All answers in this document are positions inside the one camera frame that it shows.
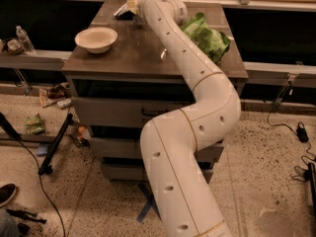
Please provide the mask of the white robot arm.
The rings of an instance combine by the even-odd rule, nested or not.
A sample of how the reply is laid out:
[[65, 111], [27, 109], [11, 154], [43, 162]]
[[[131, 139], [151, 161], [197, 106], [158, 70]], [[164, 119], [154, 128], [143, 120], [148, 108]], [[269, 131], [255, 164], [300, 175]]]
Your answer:
[[224, 74], [179, 28], [188, 15], [175, 0], [136, 0], [137, 14], [163, 43], [195, 102], [151, 119], [140, 135], [146, 174], [167, 237], [232, 237], [195, 153], [222, 140], [241, 114]]

